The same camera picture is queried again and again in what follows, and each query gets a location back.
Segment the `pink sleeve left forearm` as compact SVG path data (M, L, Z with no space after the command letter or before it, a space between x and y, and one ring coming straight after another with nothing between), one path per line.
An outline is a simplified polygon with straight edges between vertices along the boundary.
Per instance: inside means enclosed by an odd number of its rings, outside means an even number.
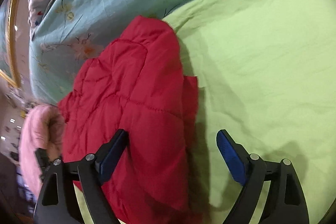
M64 119L53 105L38 105L26 116L19 141L19 165L23 180L37 198L42 187L41 170L35 157L38 148L47 150L50 135L63 135Z

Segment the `left hand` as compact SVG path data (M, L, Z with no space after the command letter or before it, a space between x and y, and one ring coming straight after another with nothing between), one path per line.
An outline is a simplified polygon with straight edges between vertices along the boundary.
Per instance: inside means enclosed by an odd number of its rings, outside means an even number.
M62 154L62 136L50 135L47 143L47 155L50 161L54 161Z

